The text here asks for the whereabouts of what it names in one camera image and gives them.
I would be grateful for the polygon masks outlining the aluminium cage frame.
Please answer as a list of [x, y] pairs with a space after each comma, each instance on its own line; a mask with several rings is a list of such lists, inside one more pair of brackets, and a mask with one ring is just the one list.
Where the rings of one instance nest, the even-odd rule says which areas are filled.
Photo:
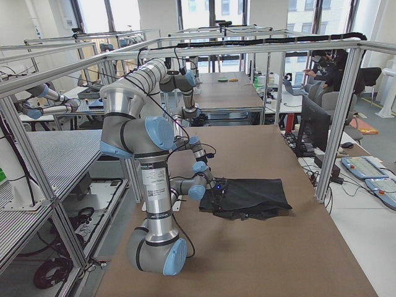
[[[358, 38], [359, 40], [366, 41], [367, 37], [362, 33], [350, 32], [339, 35], [307, 35], [297, 36], [288, 38], [266, 38], [260, 40], [251, 41], [211, 41], [208, 43], [179, 43], [173, 47], [173, 49], [184, 49], [184, 48], [205, 48], [205, 47], [219, 47], [221, 45], [235, 46], [265, 46], [265, 45], [291, 45], [292, 43], [303, 44], [319, 44], [319, 42], [335, 42], [337, 40], [346, 40], [350, 38]], [[137, 66], [130, 73], [123, 77], [116, 79], [113, 83], [120, 83], [123, 86], [135, 87], [139, 91], [145, 93], [145, 105], [148, 105], [149, 96], [154, 94], [157, 89], [162, 92], [171, 92], [178, 89], [184, 100], [184, 106], [180, 111], [180, 116], [196, 116], [198, 109], [194, 101], [194, 88], [196, 87], [196, 79], [192, 71], [184, 70], [180, 68], [179, 71], [171, 69], [171, 64], [168, 62], [170, 58], [153, 58], [144, 63], [143, 65]], [[16, 147], [16, 144], [9, 134], [7, 126], [1, 119], [1, 169], [5, 171], [8, 181], [11, 182], [14, 191], [14, 202], [18, 202], [18, 207], [35, 207], [41, 200], [45, 200], [46, 193], [44, 182], [37, 183], [37, 180], [32, 179], [30, 171], [25, 164], [25, 160], [22, 158], [20, 151]], [[181, 149], [175, 147], [176, 137], [173, 137], [173, 146], [171, 152]]]

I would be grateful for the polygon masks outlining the black computer monitor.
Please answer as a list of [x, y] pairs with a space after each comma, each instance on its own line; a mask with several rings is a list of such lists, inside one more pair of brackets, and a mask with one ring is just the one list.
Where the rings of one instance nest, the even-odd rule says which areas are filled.
[[296, 156], [313, 157], [315, 148], [325, 152], [329, 126], [330, 114], [311, 99], [303, 97], [301, 123], [295, 147]]

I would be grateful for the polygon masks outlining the brown table mat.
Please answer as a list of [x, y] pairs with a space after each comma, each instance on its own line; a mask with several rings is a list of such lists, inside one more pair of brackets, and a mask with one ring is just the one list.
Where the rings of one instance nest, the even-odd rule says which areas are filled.
[[191, 127], [214, 146], [215, 176], [282, 181], [291, 211], [268, 220], [229, 221], [200, 212], [176, 214], [196, 254], [174, 277], [141, 272], [127, 244], [142, 221], [135, 210], [97, 296], [375, 296], [376, 292], [276, 126]]

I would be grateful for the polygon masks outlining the standing person in background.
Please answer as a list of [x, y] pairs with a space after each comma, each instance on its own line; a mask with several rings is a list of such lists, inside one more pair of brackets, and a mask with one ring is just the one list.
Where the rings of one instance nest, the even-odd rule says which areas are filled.
[[322, 88], [332, 87], [334, 92], [340, 90], [348, 53], [344, 49], [317, 50], [312, 52], [312, 60], [318, 69], [306, 69], [304, 73], [316, 80], [323, 80]]

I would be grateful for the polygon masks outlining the blue grey teach pendant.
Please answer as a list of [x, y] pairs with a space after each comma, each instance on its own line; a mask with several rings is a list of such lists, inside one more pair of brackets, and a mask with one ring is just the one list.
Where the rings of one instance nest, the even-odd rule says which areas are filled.
[[342, 157], [341, 164], [358, 179], [388, 178], [368, 157]]

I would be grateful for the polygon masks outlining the black printed t-shirt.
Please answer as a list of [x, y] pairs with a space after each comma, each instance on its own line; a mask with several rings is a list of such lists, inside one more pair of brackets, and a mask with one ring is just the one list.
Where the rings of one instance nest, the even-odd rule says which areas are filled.
[[280, 179], [227, 179], [228, 190], [221, 204], [212, 203], [212, 189], [200, 201], [201, 212], [227, 220], [266, 220], [292, 209]]

